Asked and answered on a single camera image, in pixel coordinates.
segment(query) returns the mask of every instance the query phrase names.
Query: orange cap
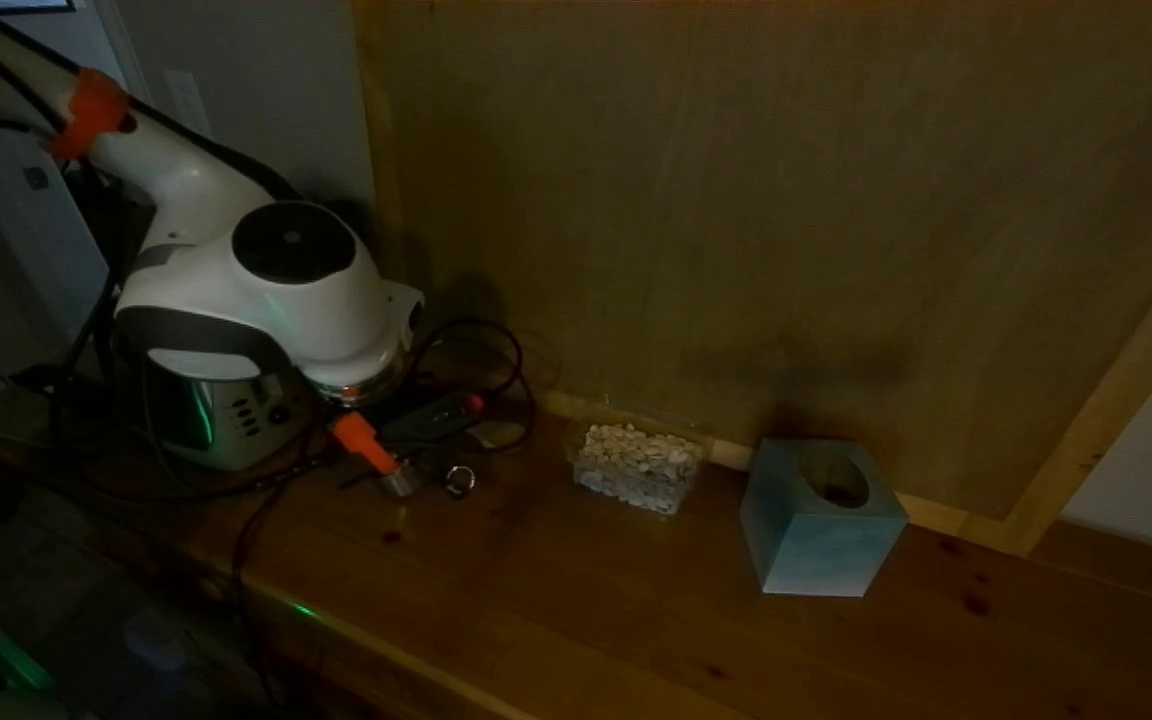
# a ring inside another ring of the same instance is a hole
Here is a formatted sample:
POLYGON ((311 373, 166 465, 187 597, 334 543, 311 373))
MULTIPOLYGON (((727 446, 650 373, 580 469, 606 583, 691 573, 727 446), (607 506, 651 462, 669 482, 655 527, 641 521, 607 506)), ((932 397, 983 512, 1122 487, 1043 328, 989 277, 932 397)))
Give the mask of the orange cap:
POLYGON ((361 412, 337 416, 334 438, 346 453, 369 462, 379 478, 400 469, 400 462, 376 442, 376 427, 361 412))
POLYGON ((107 80, 106 72, 85 68, 74 85, 70 97, 70 112, 74 121, 65 126, 59 138, 54 138, 50 152, 65 165, 78 158, 87 158, 87 150, 106 138, 106 133, 120 133, 131 126, 131 102, 127 92, 107 80))

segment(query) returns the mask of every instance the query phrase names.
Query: small box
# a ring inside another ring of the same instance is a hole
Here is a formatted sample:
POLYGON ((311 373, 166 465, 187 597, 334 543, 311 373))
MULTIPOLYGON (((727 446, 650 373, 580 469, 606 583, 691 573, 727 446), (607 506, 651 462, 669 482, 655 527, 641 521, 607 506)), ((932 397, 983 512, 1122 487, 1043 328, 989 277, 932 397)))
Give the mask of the small box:
POLYGON ((862 446, 766 442, 745 542, 773 597, 863 597, 905 532, 905 510, 862 446))

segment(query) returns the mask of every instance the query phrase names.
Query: wooden panel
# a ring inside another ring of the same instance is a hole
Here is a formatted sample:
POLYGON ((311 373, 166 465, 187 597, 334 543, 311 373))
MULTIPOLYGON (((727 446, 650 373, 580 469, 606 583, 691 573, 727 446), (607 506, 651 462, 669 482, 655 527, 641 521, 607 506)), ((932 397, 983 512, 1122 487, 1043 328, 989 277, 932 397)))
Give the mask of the wooden panel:
MULTIPOLYGON (((661 521, 573 484, 573 438, 543 419, 473 462, 470 500, 297 482, 246 565, 281 648, 386 715, 1152 715, 1152 559, 1132 550, 1012 559, 910 532, 863 600, 760 597, 742 478, 706 472, 661 521)), ((172 487, 156 472, 127 438, 87 455, 96 484, 172 487)), ((258 506, 106 512, 227 576, 258 506)))
POLYGON ((549 388, 862 438, 1006 550, 1152 382, 1100 384, 1152 313, 1152 4, 357 8, 386 265, 549 388))

